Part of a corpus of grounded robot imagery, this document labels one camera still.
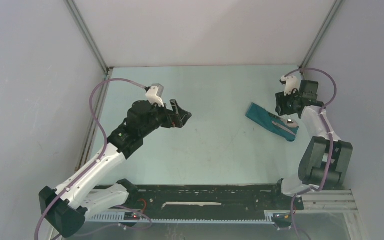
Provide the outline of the silver spoon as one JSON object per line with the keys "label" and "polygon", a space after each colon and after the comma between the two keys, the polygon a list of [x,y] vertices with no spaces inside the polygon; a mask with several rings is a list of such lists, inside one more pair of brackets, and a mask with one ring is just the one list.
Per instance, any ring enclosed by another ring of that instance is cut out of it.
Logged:
{"label": "silver spoon", "polygon": [[268,113],[268,115],[270,116],[272,124],[278,126],[279,128],[285,127],[294,129],[299,127],[298,123],[293,119],[285,119],[270,112]]}

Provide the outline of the teal cloth napkin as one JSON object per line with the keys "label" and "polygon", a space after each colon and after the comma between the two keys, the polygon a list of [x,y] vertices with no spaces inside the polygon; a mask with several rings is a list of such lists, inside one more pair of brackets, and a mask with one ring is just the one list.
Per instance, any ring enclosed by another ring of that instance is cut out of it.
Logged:
{"label": "teal cloth napkin", "polygon": [[296,136],[288,134],[286,132],[283,132],[281,130],[278,130],[273,124],[272,120],[269,116],[269,111],[267,111],[265,108],[255,104],[251,103],[249,108],[246,111],[245,116],[250,119],[251,121],[255,122],[259,126],[263,127],[264,129],[268,130],[269,132],[280,136],[284,138],[288,142],[294,142],[297,137],[298,129],[296,129],[294,132],[296,133]]}

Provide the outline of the silver knife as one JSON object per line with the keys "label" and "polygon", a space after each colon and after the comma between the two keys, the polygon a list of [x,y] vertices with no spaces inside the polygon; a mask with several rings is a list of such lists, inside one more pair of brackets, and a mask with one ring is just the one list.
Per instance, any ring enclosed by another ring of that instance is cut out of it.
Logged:
{"label": "silver knife", "polygon": [[279,123],[279,122],[272,121],[272,124],[273,124],[279,131],[283,131],[283,132],[285,132],[285,133],[287,133],[287,134],[290,134],[290,135],[293,135],[293,136],[296,136],[296,135],[297,135],[297,134],[295,133],[295,130],[299,128],[299,125],[296,124],[295,122],[283,124],[283,123]]}

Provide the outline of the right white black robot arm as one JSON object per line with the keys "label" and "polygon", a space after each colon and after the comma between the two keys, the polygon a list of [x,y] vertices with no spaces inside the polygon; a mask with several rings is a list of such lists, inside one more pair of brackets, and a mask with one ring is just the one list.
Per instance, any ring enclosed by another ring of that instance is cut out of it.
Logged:
{"label": "right white black robot arm", "polygon": [[353,146],[342,141],[327,118],[325,104],[318,100],[316,81],[281,77],[284,91],[276,93],[279,116],[297,114],[311,140],[299,163],[298,173],[281,181],[281,189],[271,194],[271,204],[284,209],[291,197],[309,192],[335,190],[343,186]]}

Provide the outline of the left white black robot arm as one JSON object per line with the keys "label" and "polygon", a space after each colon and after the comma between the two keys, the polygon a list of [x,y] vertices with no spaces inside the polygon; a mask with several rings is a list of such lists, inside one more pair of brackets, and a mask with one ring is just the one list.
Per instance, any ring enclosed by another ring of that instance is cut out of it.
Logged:
{"label": "left white black robot arm", "polygon": [[127,117],[104,141],[98,153],[73,176],[55,188],[39,192],[42,216],[64,238],[74,236],[90,217],[117,205],[133,208],[138,202],[135,186],[124,179],[109,189],[92,194],[96,185],[115,167],[124,163],[158,128],[183,128],[192,114],[170,100],[165,105],[139,100],[132,104]]}

